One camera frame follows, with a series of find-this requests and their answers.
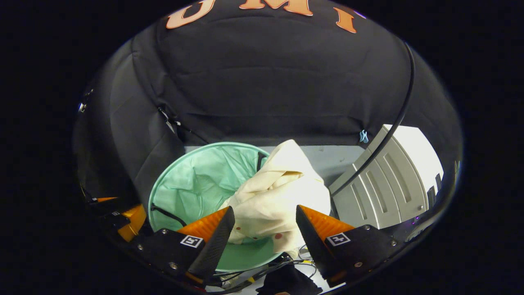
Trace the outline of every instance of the cream cloth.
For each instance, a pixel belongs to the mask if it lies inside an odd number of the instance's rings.
[[[227,199],[220,209],[232,206],[235,226],[229,243],[245,238],[273,239],[273,251],[290,251],[304,245],[296,222],[297,205],[324,214],[331,211],[324,180],[313,170],[294,140],[278,145],[264,166]]]

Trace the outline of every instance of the zipper pull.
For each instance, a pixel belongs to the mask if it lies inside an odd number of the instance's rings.
[[[88,90],[86,93],[84,93],[84,97],[82,98],[80,104],[78,105],[78,112],[83,113],[85,109],[88,107],[88,99],[89,96],[93,93],[94,89],[91,88],[91,90]]]
[[[174,129],[173,129],[173,125],[171,125],[171,122],[170,122],[171,119],[170,119],[169,116],[166,114],[166,112],[164,112],[163,108],[158,108],[158,111],[159,111],[159,112],[164,116],[164,121],[166,122],[167,127],[169,127],[169,129],[171,129],[171,131],[172,131],[173,133],[175,133],[175,131],[174,131]],[[175,122],[176,122],[176,124],[177,124],[178,126],[181,125],[180,122],[178,122],[178,121],[175,121]]]
[[[166,112],[164,111],[164,109],[162,107],[159,107],[158,108],[158,111],[160,113],[162,113],[162,115],[164,116],[165,118],[165,121],[166,121],[166,124],[167,126],[169,127],[169,129],[171,129],[171,131],[173,131],[173,133],[175,133],[174,129],[173,129],[173,123],[176,124],[178,127],[186,130],[187,132],[195,135],[196,137],[198,137],[199,139],[201,139],[203,142],[205,142],[206,144],[209,144],[209,142],[207,140],[205,140],[203,137],[201,137],[200,135],[196,134],[193,132],[193,130],[187,128],[186,126],[182,125],[182,123],[180,121],[177,121],[177,120],[174,120],[173,118],[169,117]]]

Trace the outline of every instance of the black cord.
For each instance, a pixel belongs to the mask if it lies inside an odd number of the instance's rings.
[[[409,78],[409,86],[408,86],[408,92],[406,93],[406,98],[404,98],[404,103],[402,104],[402,107],[400,108],[400,112],[395,119],[393,125],[391,126],[391,129],[386,134],[386,137],[380,142],[377,149],[371,154],[371,156],[364,162],[364,164],[353,174],[353,176],[350,177],[343,185],[341,185],[337,190],[331,193],[331,196],[338,194],[341,190],[343,190],[348,184],[353,182],[355,178],[357,178],[360,173],[368,167],[368,165],[377,157],[377,155],[382,151],[382,149],[386,146],[386,143],[389,142],[389,140],[393,137],[394,132],[396,131],[397,127],[401,124],[402,120],[404,119],[404,116],[406,115],[406,111],[408,109],[409,101],[411,100],[411,91],[413,90],[413,81],[415,77],[415,61],[413,58],[413,53],[411,52],[411,48],[409,45],[404,42],[404,45],[406,46],[406,50],[409,55],[409,61],[411,66],[411,75]]]
[[[213,276],[214,276],[214,277],[225,277],[225,276],[230,276],[230,275],[236,275],[237,273],[243,273],[243,272],[250,271],[250,270],[251,270],[251,269],[243,270],[243,271],[234,271],[234,272],[215,273]]]
[[[234,276],[232,276],[232,277],[230,277],[230,278],[228,278],[228,279],[225,279],[225,280],[223,280],[223,281],[220,281],[220,282],[222,282],[222,283],[227,282],[227,281],[229,281],[229,280],[232,280],[232,279],[234,279],[234,278],[240,276],[240,275],[243,274],[243,273],[245,273],[245,271],[240,272],[240,273],[238,273],[238,274],[236,274],[236,275],[234,275]]]
[[[207,140],[205,140],[203,137],[201,137],[200,135],[196,134],[193,130],[187,128],[185,125],[182,125],[182,123],[180,124],[177,124],[177,126],[179,126],[180,128],[186,130],[187,132],[195,135],[196,137],[198,137],[200,140],[202,140],[203,142],[205,142],[206,144],[209,144],[209,142]]]
[[[261,152],[258,152],[257,172],[260,171],[260,167],[262,166],[262,159],[265,157],[266,155],[262,154]]]
[[[298,249],[298,258],[302,259],[302,260],[308,260],[308,261],[313,261],[313,257],[309,257],[308,259],[304,259],[302,258],[302,256],[300,256],[300,250],[302,250],[306,245],[300,247],[300,249]]]
[[[312,275],[309,276],[310,279],[315,275],[316,270],[317,270],[315,264],[303,264],[303,263],[297,263],[297,264],[295,264],[295,265],[309,265],[309,266],[311,266],[311,267],[314,267],[314,268],[315,268],[315,272],[314,272]]]
[[[186,226],[186,225],[187,225],[187,224],[186,224],[183,220],[181,220],[179,217],[177,217],[177,216],[175,216],[175,215],[173,215],[173,214],[167,212],[166,210],[164,210],[164,209],[162,209],[162,208],[160,208],[160,207],[158,207],[158,206],[155,206],[154,204],[151,204],[151,210],[152,210],[152,211],[157,210],[158,212],[160,212],[160,213],[166,215],[167,217],[173,218],[174,220],[180,222],[180,224],[181,224],[182,226]]]
[[[285,265],[292,264],[292,263],[294,263],[295,261],[298,261],[298,260],[293,260],[293,261],[283,261],[283,262],[281,262],[281,263],[279,263],[279,264],[277,264],[277,265],[274,265],[274,266],[271,266],[271,267],[269,267],[269,268],[267,268],[267,269],[263,269],[263,270],[259,271],[258,273],[252,275],[251,278],[253,278],[253,280],[256,281],[256,280],[258,280],[259,278],[261,278],[261,277],[267,275],[268,273],[273,272],[273,271],[275,271],[275,270],[278,270],[278,269],[284,267]],[[226,280],[224,280],[224,281],[221,281],[221,282],[225,282],[225,281],[231,280],[231,279],[233,279],[233,278],[235,278],[235,277],[237,277],[237,276],[240,276],[241,274],[245,273],[246,271],[249,271],[249,270],[237,271],[237,272],[230,272],[230,273],[227,273],[227,274],[225,274],[225,273],[220,273],[220,274],[218,274],[218,273],[217,273],[217,274],[215,274],[214,276],[226,276],[226,275],[232,275],[232,274],[236,273],[235,276],[233,276],[233,277],[231,277],[231,278],[228,278],[228,279],[226,279]],[[231,288],[231,289],[227,289],[227,290],[224,290],[224,291],[217,291],[217,292],[209,292],[208,294],[214,294],[214,295],[230,294],[230,293],[238,292],[238,291],[240,291],[240,290],[246,288],[247,286],[249,286],[249,285],[251,285],[251,284],[252,284],[252,283],[251,283],[250,281],[246,280],[246,281],[240,283],[239,285],[234,286],[234,287]]]

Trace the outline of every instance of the mint green bin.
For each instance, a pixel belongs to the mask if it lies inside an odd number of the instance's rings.
[[[257,172],[259,153],[256,146],[235,142],[213,143],[196,149],[174,161],[160,175],[151,190],[148,216],[154,231],[178,230],[182,224],[152,204],[181,218],[186,224],[216,212],[225,200]],[[241,245],[227,244],[217,271],[242,271],[269,263],[281,254],[273,253],[273,240],[245,239]]]

